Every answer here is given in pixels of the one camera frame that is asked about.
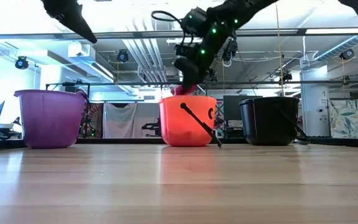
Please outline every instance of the purple bucket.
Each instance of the purple bucket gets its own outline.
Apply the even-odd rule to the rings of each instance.
[[[47,90],[21,90],[23,139],[36,149],[63,148],[78,137],[85,106],[83,92],[67,93]]]

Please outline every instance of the white curtain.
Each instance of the white curtain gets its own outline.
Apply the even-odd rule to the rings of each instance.
[[[132,103],[117,108],[105,103],[103,108],[103,138],[144,138],[154,131],[142,130],[146,123],[156,123],[160,116],[157,103]]]

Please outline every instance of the wooden table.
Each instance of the wooden table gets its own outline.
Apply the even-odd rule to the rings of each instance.
[[[0,223],[358,224],[358,148],[0,151]]]

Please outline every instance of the bucket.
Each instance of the bucket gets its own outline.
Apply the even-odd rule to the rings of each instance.
[[[200,147],[209,144],[215,119],[216,100],[207,96],[173,96],[160,100],[162,139],[171,146]],[[197,122],[191,111],[205,128]]]
[[[298,98],[266,97],[240,103],[244,136],[254,145],[286,146],[297,135]]]
[[[78,137],[85,94],[47,90],[21,90],[23,140],[32,148],[63,148]]]

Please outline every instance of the orange bucket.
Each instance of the orange bucket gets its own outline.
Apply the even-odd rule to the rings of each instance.
[[[160,100],[162,139],[171,146],[198,147],[209,144],[212,137],[191,117],[187,107],[209,128],[214,128],[216,100],[207,96],[173,96]]]

